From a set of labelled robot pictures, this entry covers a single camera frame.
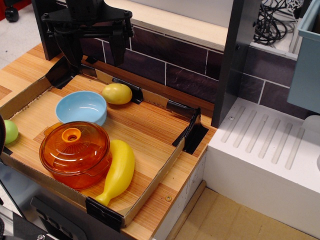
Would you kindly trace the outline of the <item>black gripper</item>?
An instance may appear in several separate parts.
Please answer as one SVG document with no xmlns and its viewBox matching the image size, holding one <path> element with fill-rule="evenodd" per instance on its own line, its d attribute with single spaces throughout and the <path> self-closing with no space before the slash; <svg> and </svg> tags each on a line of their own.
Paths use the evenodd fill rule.
<svg viewBox="0 0 320 240">
<path fill-rule="evenodd" d="M 81 70 L 81 38 L 107 38 L 114 66 L 124 62 L 125 39 L 133 36 L 132 12 L 109 6 L 103 0 L 67 0 L 67 7 L 44 13 L 41 20 L 75 72 Z"/>
</svg>

